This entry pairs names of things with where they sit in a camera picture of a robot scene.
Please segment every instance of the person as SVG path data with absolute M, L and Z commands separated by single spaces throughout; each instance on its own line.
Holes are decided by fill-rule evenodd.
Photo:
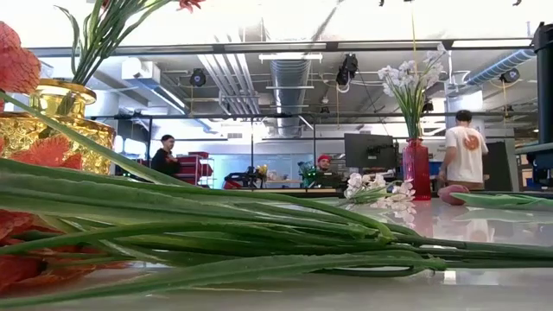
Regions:
M 488 150 L 484 137 L 470 127 L 472 120 L 470 111 L 458 111 L 455 115 L 457 126 L 446 131 L 446 155 L 440 167 L 439 179 L 449 185 L 481 190 L 484 189 L 482 156 Z
M 179 162 L 171 153 L 175 146 L 175 138 L 171 135 L 164 135 L 162 145 L 162 148 L 157 150 L 156 155 L 154 155 L 151 167 L 160 173 L 175 175 L 179 172 Z
M 321 155 L 317 159 L 317 168 L 321 172 L 327 172 L 330 169 L 330 155 Z

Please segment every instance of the black shirt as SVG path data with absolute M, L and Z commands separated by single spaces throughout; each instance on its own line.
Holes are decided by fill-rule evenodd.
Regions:
M 169 159 L 170 153 L 164 149 L 159 149 L 152 159 L 151 167 L 166 175 L 175 175 L 179 173 L 179 163 Z

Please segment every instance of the yellow vase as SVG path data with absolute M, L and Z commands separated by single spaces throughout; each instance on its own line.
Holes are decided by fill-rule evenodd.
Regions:
M 69 112 L 60 108 L 64 107 L 63 103 L 68 99 L 73 101 Z M 112 149 L 115 130 L 108 125 L 84 119 L 86 106 L 95 102 L 96 94 L 92 90 L 55 79 L 41 79 L 36 91 L 29 96 L 31 107 L 94 142 Z M 0 155 L 2 157 L 10 158 L 17 151 L 29 149 L 39 139 L 57 134 L 57 131 L 50 130 L 26 112 L 0 112 L 0 136 L 4 139 L 3 153 Z M 71 142 L 71 148 L 65 157 L 75 154 L 82 155 L 83 170 L 102 175 L 110 173 L 109 160 L 78 143 Z

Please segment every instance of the white t-shirt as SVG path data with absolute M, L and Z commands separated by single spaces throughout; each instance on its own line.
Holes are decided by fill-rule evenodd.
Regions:
M 457 156 L 448 165 L 448 181 L 484 181 L 482 156 L 487 154 L 484 137 L 475 129 L 455 126 L 446 131 L 446 148 L 456 147 Z

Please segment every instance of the computer monitor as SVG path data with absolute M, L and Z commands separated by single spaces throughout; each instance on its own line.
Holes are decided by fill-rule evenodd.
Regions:
M 388 170 L 397 166 L 397 149 L 392 136 L 344 134 L 346 166 Z

